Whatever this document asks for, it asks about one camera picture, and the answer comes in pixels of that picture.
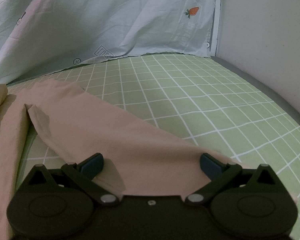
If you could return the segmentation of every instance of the pink cloth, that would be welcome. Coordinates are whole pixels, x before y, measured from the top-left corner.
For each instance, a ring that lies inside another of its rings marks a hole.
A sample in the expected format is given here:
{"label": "pink cloth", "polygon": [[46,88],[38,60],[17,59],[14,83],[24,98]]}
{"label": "pink cloth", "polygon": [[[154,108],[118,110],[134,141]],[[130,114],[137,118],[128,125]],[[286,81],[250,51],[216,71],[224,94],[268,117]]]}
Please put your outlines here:
{"label": "pink cloth", "polygon": [[46,80],[8,95],[0,109],[0,239],[10,237],[6,208],[14,191],[28,118],[41,139],[66,162],[96,152],[105,158],[94,182],[117,196],[181,195],[210,180],[200,170],[196,147],[86,93],[75,83]]}

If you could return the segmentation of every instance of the green checkered tablecloth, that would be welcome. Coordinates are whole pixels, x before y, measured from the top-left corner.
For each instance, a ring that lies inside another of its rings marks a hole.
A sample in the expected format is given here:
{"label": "green checkered tablecloth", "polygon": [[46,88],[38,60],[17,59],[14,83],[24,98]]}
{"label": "green checkered tablecloth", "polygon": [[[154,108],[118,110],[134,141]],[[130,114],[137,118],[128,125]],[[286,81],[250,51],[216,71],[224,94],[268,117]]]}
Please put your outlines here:
{"label": "green checkered tablecloth", "polygon": [[[210,58],[181,54],[127,57],[79,66],[9,87],[10,93],[55,78],[193,144],[251,167],[268,163],[297,196],[292,237],[300,239],[300,126],[269,97]],[[34,164],[64,162],[31,126],[17,187]]]}

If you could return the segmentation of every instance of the circular black cover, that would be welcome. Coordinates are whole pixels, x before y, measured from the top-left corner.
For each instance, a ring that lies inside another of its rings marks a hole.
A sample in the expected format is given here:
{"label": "circular black cover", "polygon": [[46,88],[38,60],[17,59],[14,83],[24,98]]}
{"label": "circular black cover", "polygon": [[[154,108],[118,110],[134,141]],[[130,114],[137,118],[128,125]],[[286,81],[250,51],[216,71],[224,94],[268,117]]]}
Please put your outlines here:
{"label": "circular black cover", "polygon": [[264,184],[258,192],[232,188],[211,202],[215,220],[228,232],[244,238],[274,237],[287,233],[296,222],[298,211],[288,193],[271,192]]}
{"label": "circular black cover", "polygon": [[7,208],[13,230],[34,239],[62,238],[80,230],[93,212],[92,200],[76,189],[56,191],[15,194]]}

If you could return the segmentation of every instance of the white wall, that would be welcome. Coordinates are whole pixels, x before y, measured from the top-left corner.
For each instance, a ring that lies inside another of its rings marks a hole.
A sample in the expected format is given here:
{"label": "white wall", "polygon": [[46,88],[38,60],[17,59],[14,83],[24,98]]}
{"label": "white wall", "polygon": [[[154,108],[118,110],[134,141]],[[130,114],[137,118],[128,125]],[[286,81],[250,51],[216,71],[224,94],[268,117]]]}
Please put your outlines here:
{"label": "white wall", "polygon": [[221,0],[216,56],[300,112],[300,0]]}

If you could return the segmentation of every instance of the carrot print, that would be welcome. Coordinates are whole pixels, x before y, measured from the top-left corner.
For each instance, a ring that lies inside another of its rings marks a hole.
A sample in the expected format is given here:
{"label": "carrot print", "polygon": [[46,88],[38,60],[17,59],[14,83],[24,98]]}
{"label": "carrot print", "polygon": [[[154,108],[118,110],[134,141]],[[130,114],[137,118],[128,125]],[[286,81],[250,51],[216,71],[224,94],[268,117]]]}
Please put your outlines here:
{"label": "carrot print", "polygon": [[188,18],[190,19],[190,15],[195,16],[196,13],[198,12],[198,10],[199,10],[199,7],[194,7],[194,8],[191,8],[190,10],[187,9],[187,11],[184,12],[184,14],[187,15]]}

